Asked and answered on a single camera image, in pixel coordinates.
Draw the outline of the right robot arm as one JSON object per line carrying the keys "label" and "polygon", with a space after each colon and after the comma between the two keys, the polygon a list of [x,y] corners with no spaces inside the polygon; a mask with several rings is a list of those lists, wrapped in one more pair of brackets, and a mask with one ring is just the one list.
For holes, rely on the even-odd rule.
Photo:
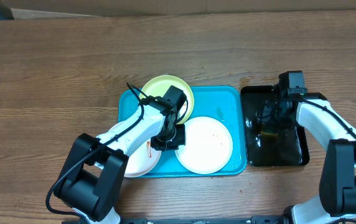
{"label": "right robot arm", "polygon": [[276,135],[284,129],[307,129],[325,149],[319,194],[292,206],[290,223],[356,223],[356,129],[339,116],[327,98],[309,93],[301,71],[279,75],[276,95],[256,113],[261,133]]}

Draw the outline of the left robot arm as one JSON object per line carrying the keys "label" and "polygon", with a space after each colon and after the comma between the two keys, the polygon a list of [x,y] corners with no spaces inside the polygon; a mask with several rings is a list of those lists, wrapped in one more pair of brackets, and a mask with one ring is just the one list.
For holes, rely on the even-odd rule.
{"label": "left robot arm", "polygon": [[114,206],[129,157],[147,142],[156,151],[177,150],[185,144],[178,113],[186,100],[181,89],[170,86],[164,96],[139,99],[135,114],[104,135],[79,135],[47,193],[47,209],[59,212],[50,206],[54,195],[72,208],[69,215],[77,216],[79,223],[120,223]]}

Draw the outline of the white round plate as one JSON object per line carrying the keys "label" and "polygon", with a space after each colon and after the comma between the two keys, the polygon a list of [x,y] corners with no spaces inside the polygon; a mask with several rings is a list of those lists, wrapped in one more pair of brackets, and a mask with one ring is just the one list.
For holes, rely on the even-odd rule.
{"label": "white round plate", "polygon": [[178,161],[196,174],[221,170],[233,153],[233,139],[218,120],[201,116],[185,122],[185,144],[176,150]]}

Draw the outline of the green yellow sponge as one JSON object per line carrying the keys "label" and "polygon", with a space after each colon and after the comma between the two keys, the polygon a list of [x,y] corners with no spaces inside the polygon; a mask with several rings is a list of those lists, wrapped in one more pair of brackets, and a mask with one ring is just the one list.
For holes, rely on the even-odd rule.
{"label": "green yellow sponge", "polygon": [[273,128],[262,128],[260,130],[260,134],[263,135],[269,135],[269,136],[275,136],[278,134],[277,130],[273,129]]}

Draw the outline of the yellow-green rimmed plate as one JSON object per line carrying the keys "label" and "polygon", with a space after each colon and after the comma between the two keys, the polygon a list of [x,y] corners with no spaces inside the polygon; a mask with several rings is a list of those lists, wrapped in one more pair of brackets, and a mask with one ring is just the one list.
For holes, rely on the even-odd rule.
{"label": "yellow-green rimmed plate", "polygon": [[187,97],[187,102],[184,103],[179,111],[179,116],[182,116],[184,112],[186,112],[185,116],[179,122],[179,124],[183,124],[189,119],[194,109],[194,94],[185,81],[172,75],[161,75],[148,81],[143,86],[142,92],[147,96],[164,96],[171,85],[181,89]]}

